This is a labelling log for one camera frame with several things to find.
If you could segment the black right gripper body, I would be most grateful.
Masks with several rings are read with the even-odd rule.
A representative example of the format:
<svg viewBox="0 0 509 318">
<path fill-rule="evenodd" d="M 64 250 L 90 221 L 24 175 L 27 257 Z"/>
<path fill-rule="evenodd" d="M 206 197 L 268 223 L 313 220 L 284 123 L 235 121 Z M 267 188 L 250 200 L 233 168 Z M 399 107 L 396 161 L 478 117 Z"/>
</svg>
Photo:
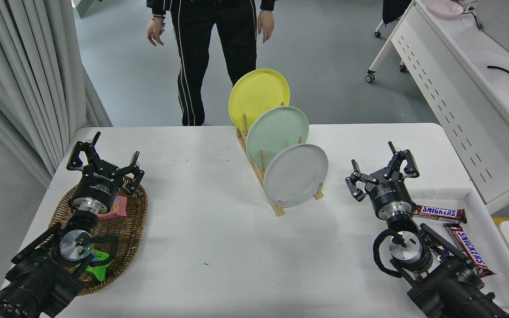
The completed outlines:
<svg viewBox="0 0 509 318">
<path fill-rule="evenodd" d="M 368 183 L 367 193 L 376 215 L 410 215 L 413 201 L 403 181 Z"/>
</svg>

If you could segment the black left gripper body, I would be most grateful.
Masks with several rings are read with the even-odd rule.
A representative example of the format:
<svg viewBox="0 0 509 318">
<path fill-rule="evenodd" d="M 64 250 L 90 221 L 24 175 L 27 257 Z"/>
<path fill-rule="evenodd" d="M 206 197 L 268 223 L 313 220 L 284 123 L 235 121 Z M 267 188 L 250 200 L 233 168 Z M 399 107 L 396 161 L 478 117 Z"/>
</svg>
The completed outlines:
<svg viewBox="0 0 509 318">
<path fill-rule="evenodd" d="M 72 196 L 73 207 L 79 208 L 82 201 L 91 199 L 100 202 L 103 208 L 111 208 L 118 189 L 124 183 L 124 177 L 117 169 L 117 166 L 107 161 L 86 165 Z"/>
</svg>

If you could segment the person's right hand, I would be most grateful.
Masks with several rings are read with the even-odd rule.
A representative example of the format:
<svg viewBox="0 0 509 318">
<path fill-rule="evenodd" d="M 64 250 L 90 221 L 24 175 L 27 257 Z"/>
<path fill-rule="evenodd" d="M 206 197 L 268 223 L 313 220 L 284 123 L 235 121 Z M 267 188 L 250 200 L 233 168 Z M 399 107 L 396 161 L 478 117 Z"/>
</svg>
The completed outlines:
<svg viewBox="0 0 509 318">
<path fill-rule="evenodd" d="M 151 45 L 164 45 L 161 41 L 161 35 L 164 32 L 164 15 L 153 15 L 147 25 L 147 40 Z"/>
</svg>

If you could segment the person's left hand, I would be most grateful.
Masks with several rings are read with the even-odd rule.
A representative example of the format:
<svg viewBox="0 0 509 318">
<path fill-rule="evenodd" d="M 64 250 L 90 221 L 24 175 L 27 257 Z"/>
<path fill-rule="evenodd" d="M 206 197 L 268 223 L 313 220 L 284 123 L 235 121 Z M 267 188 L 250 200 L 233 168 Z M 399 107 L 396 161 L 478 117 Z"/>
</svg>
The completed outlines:
<svg viewBox="0 0 509 318">
<path fill-rule="evenodd" d="M 257 34 L 262 35 L 262 42 L 265 43 L 271 38 L 274 31 L 275 21 L 272 11 L 262 10 L 257 18 Z"/>
</svg>

